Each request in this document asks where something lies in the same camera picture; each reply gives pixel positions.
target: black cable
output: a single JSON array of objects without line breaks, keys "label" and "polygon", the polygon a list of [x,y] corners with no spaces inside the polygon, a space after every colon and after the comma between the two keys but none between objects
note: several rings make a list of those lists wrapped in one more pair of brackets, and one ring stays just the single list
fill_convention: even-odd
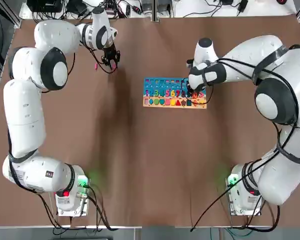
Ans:
[{"label": "black cable", "polygon": [[106,226],[106,229],[108,229],[109,231],[116,231],[116,230],[118,230],[118,228],[112,228],[112,227],[109,225],[108,221],[105,219],[105,217],[104,217],[102,211],[100,210],[100,208],[99,208],[97,202],[96,202],[91,196],[89,196],[89,195],[87,196],[87,198],[95,205],[96,210],[97,210],[97,212],[99,213],[99,215],[100,215],[100,217],[101,217],[101,219],[102,219],[103,224]]},{"label": "black cable", "polygon": [[189,16],[189,15],[192,15],[192,14],[199,14],[199,15],[201,15],[201,14],[210,14],[210,13],[212,13],[213,11],[215,11],[215,10],[217,9],[217,7],[219,7],[219,6],[217,5],[213,10],[207,11],[207,12],[192,12],[192,13],[189,13],[189,14],[183,16],[183,18],[185,18],[185,17],[187,17],[187,16]]},{"label": "black cable", "polygon": [[[92,191],[92,194],[94,196],[95,202],[97,203],[97,195],[96,195],[95,190],[92,187],[90,187],[90,186],[89,186],[89,189]],[[102,214],[105,214],[103,203],[101,204],[101,207],[102,207],[102,211],[101,211]],[[99,229],[99,225],[100,225],[100,222],[101,222],[102,218],[100,217],[100,220],[98,221],[98,211],[96,211],[95,215],[96,215],[96,231],[99,233],[99,232],[102,231],[102,229]]]},{"label": "black cable", "polygon": [[236,67],[234,67],[234,66],[232,66],[232,65],[230,65],[230,64],[228,64],[228,63],[226,63],[226,62],[223,62],[223,61],[221,61],[221,60],[219,60],[219,59],[217,60],[217,62],[218,62],[218,63],[221,63],[221,64],[223,64],[223,65],[226,65],[226,66],[228,66],[229,68],[231,68],[231,69],[237,71],[237,72],[240,73],[241,75],[245,76],[247,79],[252,79],[251,76],[245,74],[244,72],[240,71],[240,70],[237,69]]},{"label": "black cable", "polygon": [[173,0],[171,0],[171,9],[172,9],[172,15],[175,17],[175,11],[174,11],[174,5],[173,5]]},{"label": "black cable", "polygon": [[117,70],[117,66],[115,66],[115,69],[113,70],[113,71],[107,71],[107,70],[105,70],[101,65],[103,65],[103,63],[102,62],[100,62],[98,59],[97,59],[97,57],[96,57],[96,55],[95,55],[95,53],[94,53],[94,50],[92,50],[90,47],[88,47],[88,46],[86,46],[82,41],[80,41],[80,43],[86,48],[86,49],[88,49],[89,50],[89,52],[91,53],[91,55],[93,56],[93,58],[94,58],[94,60],[99,64],[99,67],[105,72],[105,73],[107,73],[107,74],[113,74],[116,70]]},{"label": "black cable", "polygon": [[241,3],[241,1],[238,4],[234,5],[234,6],[233,5],[230,5],[230,6],[236,8],[240,5],[240,3]]},{"label": "black cable", "polygon": [[[242,61],[239,61],[239,60],[235,60],[235,59],[230,59],[230,58],[220,58],[217,60],[218,61],[230,61],[230,62],[234,62],[234,63],[238,63],[238,64],[242,64],[242,65],[245,65],[247,67],[250,67],[250,68],[256,68],[256,66],[253,66],[249,63],[246,63],[246,62],[242,62]],[[294,99],[294,105],[295,105],[295,111],[296,111],[296,120],[295,120],[295,123],[293,124],[292,126],[292,129],[291,131],[289,132],[286,140],[284,141],[284,143],[282,144],[282,149],[285,147],[285,145],[288,143],[288,141],[290,140],[293,132],[295,131],[296,127],[297,127],[297,123],[298,123],[298,117],[299,117],[299,105],[298,105],[298,100],[297,100],[297,97],[296,97],[296,94],[294,92],[294,90],[292,89],[291,85],[289,84],[289,82],[284,78],[282,77],[281,75],[273,72],[273,71],[270,71],[270,70],[267,70],[267,69],[262,69],[263,72],[266,72],[266,73],[269,73],[269,74],[272,74],[274,76],[276,76],[277,78],[280,78],[286,85],[287,87],[289,88],[289,90],[291,91],[291,94],[292,94],[292,97]],[[278,127],[274,124],[275,126],[275,129],[276,129],[276,132],[277,132],[277,140],[279,141],[280,140],[280,132],[278,130]],[[222,193],[216,200],[214,200],[209,206],[208,208],[200,215],[200,217],[198,218],[198,220],[196,221],[196,223],[194,224],[194,226],[191,228],[190,232],[192,232],[196,226],[198,225],[199,221],[201,220],[201,218],[203,217],[203,215],[219,200],[221,199],[225,194],[227,194],[233,187],[235,187],[238,183],[240,183],[244,178],[246,178],[248,175],[254,173],[255,171],[257,171],[258,169],[262,168],[264,165],[266,165],[267,163],[269,163],[274,157],[276,157],[277,155],[279,154],[279,151],[276,149],[274,150],[274,154],[268,159],[266,160],[264,163],[260,164],[258,167],[256,167],[255,169],[253,169],[251,172],[248,172],[247,174],[243,175],[235,184],[231,185],[227,190],[224,191],[224,193]],[[269,228],[269,229],[257,229],[257,228],[253,228],[253,227],[247,227],[247,229],[250,229],[250,230],[254,230],[254,231],[257,231],[257,232],[271,232],[273,231],[277,225],[278,225],[278,222],[279,222],[279,218],[280,218],[280,206],[277,206],[277,218],[276,218],[276,221],[274,223],[274,225]]]},{"label": "black cable", "polygon": [[126,3],[127,5],[129,5],[130,7],[133,7],[130,3],[128,3],[126,0],[120,0],[120,1],[118,1],[118,4],[119,3],[121,3],[121,2],[124,2],[124,3]]},{"label": "black cable", "polygon": [[[163,12],[162,12],[162,11],[157,11],[157,13],[158,13],[158,14],[161,14],[161,15],[164,15]],[[148,11],[148,12],[144,12],[143,14],[152,14],[152,12],[151,12],[151,11]]]},{"label": "black cable", "polygon": [[[244,65],[244,66],[247,66],[247,67],[250,67],[250,68],[253,68],[255,69],[256,66],[252,65],[252,64],[249,64],[249,63],[246,63],[246,62],[243,62],[243,61],[239,61],[239,60],[235,60],[235,59],[231,59],[231,58],[220,58],[217,60],[220,61],[220,60],[223,60],[223,61],[230,61],[230,62],[234,62],[234,63],[238,63],[238,64],[241,64],[241,65]],[[290,83],[283,77],[281,76],[280,74],[276,73],[276,72],[273,72],[273,71],[270,71],[270,70],[267,70],[267,69],[262,69],[262,72],[265,72],[267,74],[271,74],[271,75],[274,75],[275,77],[279,78],[280,80],[282,80],[285,85],[289,88],[291,94],[292,94],[292,97],[293,97],[293,100],[294,100],[294,108],[295,108],[295,115],[296,115],[296,120],[295,122],[297,123],[298,122],[298,118],[299,118],[299,105],[298,105],[298,99],[297,99],[297,96],[295,94],[295,91],[293,90],[292,86],[290,85]]]},{"label": "black cable", "polygon": [[220,7],[219,7],[214,13],[212,13],[210,17],[213,17],[213,15],[214,15],[216,12],[218,12],[218,11],[222,8],[222,5],[223,5],[222,1],[219,1],[219,3],[221,3],[221,4],[220,4]]},{"label": "black cable", "polygon": [[208,1],[207,1],[207,0],[204,0],[204,1],[206,2],[206,4],[207,4],[208,6],[219,7],[219,3],[220,3],[220,1],[219,1],[218,5],[210,4],[210,3],[208,3]]},{"label": "black cable", "polygon": [[[184,91],[184,89],[183,89],[183,87],[182,87],[182,83],[184,83],[185,79],[186,79],[186,78],[184,78],[184,79],[181,81],[181,92]],[[211,99],[213,93],[214,93],[214,85],[212,85],[211,94],[210,94],[209,99],[208,99],[206,102],[204,102],[204,103],[199,103],[199,102],[191,101],[191,99],[189,99],[186,95],[185,95],[185,98],[186,98],[187,100],[189,100],[189,101],[190,101],[191,103],[193,103],[193,104],[205,105],[205,104],[207,104],[207,103],[210,101],[210,99]]]},{"label": "black cable", "polygon": [[72,66],[70,68],[70,71],[68,72],[68,76],[70,75],[70,73],[72,72],[72,70],[74,69],[75,66],[75,61],[76,61],[76,53],[73,53],[73,62],[72,62]]},{"label": "black cable", "polygon": [[253,231],[256,231],[256,232],[259,232],[259,233],[269,233],[269,232],[272,232],[273,230],[276,229],[276,227],[278,226],[278,223],[279,223],[279,220],[280,220],[280,206],[276,206],[277,207],[277,214],[276,214],[276,220],[273,224],[273,226],[269,229],[258,229],[258,228],[255,228],[255,227],[250,227],[250,226],[247,226],[246,229],[249,229],[249,230],[253,230]]}]

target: electronic equipment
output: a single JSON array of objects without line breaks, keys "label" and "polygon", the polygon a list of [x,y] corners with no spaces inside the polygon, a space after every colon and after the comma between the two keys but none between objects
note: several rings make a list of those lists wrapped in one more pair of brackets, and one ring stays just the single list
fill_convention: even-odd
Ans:
[{"label": "electronic equipment", "polygon": [[[142,10],[145,11],[151,11],[152,10],[152,3],[153,0],[141,0],[141,6]],[[157,1],[157,11],[163,12],[167,10],[168,5],[171,4],[171,0],[158,0]]]},{"label": "electronic equipment", "polygon": [[33,13],[60,13],[64,0],[27,0],[26,5]]}]

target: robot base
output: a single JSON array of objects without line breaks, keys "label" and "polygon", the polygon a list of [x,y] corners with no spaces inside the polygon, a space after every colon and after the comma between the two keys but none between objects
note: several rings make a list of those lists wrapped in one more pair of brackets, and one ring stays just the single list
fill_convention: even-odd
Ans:
[{"label": "robot base", "polygon": [[75,172],[75,179],[72,190],[68,196],[60,197],[55,194],[55,202],[59,216],[83,217],[88,215],[89,200],[87,195],[89,189],[82,187],[82,179],[86,179],[87,185],[90,180],[85,176],[83,169],[78,165],[72,165]]},{"label": "robot base", "polygon": [[[226,186],[233,184],[230,179],[239,179],[237,174],[231,174],[225,179]],[[231,216],[260,216],[261,200],[256,207],[260,196],[253,196],[246,189],[242,189],[242,182],[234,186],[227,194],[229,213]]]}]

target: white label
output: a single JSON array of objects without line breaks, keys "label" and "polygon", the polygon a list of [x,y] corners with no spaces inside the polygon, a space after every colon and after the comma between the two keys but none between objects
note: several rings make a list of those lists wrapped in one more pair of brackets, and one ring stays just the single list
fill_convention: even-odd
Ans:
[{"label": "white label", "polygon": [[[14,170],[14,171],[15,171],[16,177],[18,178],[20,184],[22,186],[24,186],[25,185],[25,182],[24,182],[25,172],[20,171],[20,170]],[[10,170],[9,170],[9,177],[14,181]]]},{"label": "white label", "polygon": [[58,204],[70,204],[70,199],[69,197],[66,198],[58,198]]},{"label": "white label", "polygon": [[248,197],[248,203],[255,204],[258,201],[258,197]]}]

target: floor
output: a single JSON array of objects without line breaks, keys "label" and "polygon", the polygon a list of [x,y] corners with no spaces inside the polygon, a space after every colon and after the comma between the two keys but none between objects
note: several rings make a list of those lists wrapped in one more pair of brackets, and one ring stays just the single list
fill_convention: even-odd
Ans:
[{"label": "floor", "polygon": [[[9,6],[13,9],[18,9],[23,0],[6,0]],[[294,0],[296,9],[300,7],[300,0]],[[13,26],[2,19],[4,31],[4,44],[2,55],[5,56],[8,52],[10,42],[14,33]],[[100,239],[110,238],[113,240],[212,240],[219,239],[219,230],[213,228],[211,230],[212,238],[210,236],[210,228],[201,228],[190,233],[188,228],[174,228],[169,226],[145,227],[143,229],[120,229],[115,232],[103,230],[101,233],[94,234],[90,230],[68,231],[61,236],[54,236],[52,228],[10,228],[0,229],[0,239],[9,240],[50,240],[50,239],[68,239],[68,238],[84,238],[84,239]],[[233,240],[233,238],[224,230],[221,230],[223,240]],[[270,233],[253,233],[246,239],[250,240],[300,240],[300,228],[280,228]]]},{"label": "floor", "polygon": [[[224,230],[221,230],[222,240],[233,240],[233,238]],[[54,236],[52,228],[14,228],[0,229],[0,239],[9,240],[52,240],[52,239],[104,239],[112,240],[209,240],[210,228],[197,229],[190,232],[189,228],[174,228],[169,226],[153,226],[143,229],[120,229],[115,232],[103,230],[95,235],[90,230],[68,231],[61,236]],[[211,230],[211,239],[219,239],[219,230]],[[249,240],[300,240],[300,228],[278,228],[270,233],[254,232],[245,237]]]}]

